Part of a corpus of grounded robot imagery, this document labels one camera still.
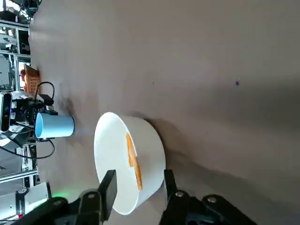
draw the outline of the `wicker basket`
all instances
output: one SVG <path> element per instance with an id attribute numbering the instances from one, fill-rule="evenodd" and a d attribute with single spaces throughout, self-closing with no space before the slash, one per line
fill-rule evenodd
<path id="1" fill-rule="evenodd" d="M 24 88 L 25 92 L 33 95 L 37 85 L 40 83 L 39 72 L 25 65 L 25 73 L 26 73 L 25 75 L 26 88 Z"/>

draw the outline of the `metal frame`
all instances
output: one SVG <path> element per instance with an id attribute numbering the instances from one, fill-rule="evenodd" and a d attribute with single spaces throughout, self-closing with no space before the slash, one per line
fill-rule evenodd
<path id="1" fill-rule="evenodd" d="M 7 52 L 4 50 L 0 50 L 0 54 L 7 54 L 14 56 L 14 69 L 15 69 L 15 90 L 21 90 L 20 87 L 20 75 L 19 75 L 19 57 L 23 58 L 31 58 L 30 55 L 20 54 L 21 47 L 20 47 L 20 38 L 19 38 L 19 31 L 29 31 L 29 25 L 21 24 L 18 22 L 10 22 L 5 20 L 0 20 L 0 26 L 9 27 L 15 29 L 15 38 L 17 40 L 17 51 L 18 53 Z"/>
<path id="2" fill-rule="evenodd" d="M 22 178 L 25 178 L 25 177 L 28 177 L 28 176 L 33 176 L 33 175 L 38 175 L 38 169 L 28 170 L 28 171 L 23 171 L 23 172 L 17 172 L 17 173 L 1 176 L 0 177 L 0 184 L 5 183 L 5 182 L 9 182 L 9 181 L 12 181 L 12 180 L 22 179 Z"/>

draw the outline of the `screw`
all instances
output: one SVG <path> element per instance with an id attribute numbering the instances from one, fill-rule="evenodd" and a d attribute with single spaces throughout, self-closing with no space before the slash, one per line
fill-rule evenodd
<path id="1" fill-rule="evenodd" d="M 207 199 L 207 201 L 209 201 L 210 203 L 215 203 L 217 200 L 216 200 L 215 197 L 209 197 L 209 198 Z"/>
<path id="2" fill-rule="evenodd" d="M 182 191 L 178 191 L 178 192 L 175 193 L 175 195 L 177 197 L 182 197 L 184 195 L 184 193 Z"/>
<path id="3" fill-rule="evenodd" d="M 89 194 L 89 195 L 88 195 L 88 198 L 94 198 L 94 197 L 95 197 L 94 194 Z"/>
<path id="4" fill-rule="evenodd" d="M 58 201 L 56 201 L 56 202 L 53 203 L 54 206 L 58 206 L 58 205 L 60 205 L 60 204 L 61 204 L 61 201 L 60 201 L 60 200 L 58 200 Z"/>

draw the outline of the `green light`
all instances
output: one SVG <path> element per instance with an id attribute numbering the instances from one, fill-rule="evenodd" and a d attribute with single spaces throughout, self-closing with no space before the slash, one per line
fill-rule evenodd
<path id="1" fill-rule="evenodd" d="M 70 195 L 70 193 L 67 193 L 67 192 L 57 192 L 52 195 L 52 198 L 56 198 L 56 197 L 67 198 L 69 195 Z"/>

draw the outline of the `orange food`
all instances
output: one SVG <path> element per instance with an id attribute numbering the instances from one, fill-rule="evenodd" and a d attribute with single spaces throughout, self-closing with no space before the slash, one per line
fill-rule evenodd
<path id="1" fill-rule="evenodd" d="M 127 150 L 128 150 L 128 162 L 130 167 L 135 168 L 135 177 L 137 180 L 137 187 L 139 190 L 143 189 L 143 184 L 142 184 L 142 175 L 141 175 L 141 169 L 140 165 L 137 161 L 137 157 L 135 154 L 135 150 L 132 144 L 132 140 L 130 135 L 127 133 L 126 134 L 126 140 L 127 140 Z"/>

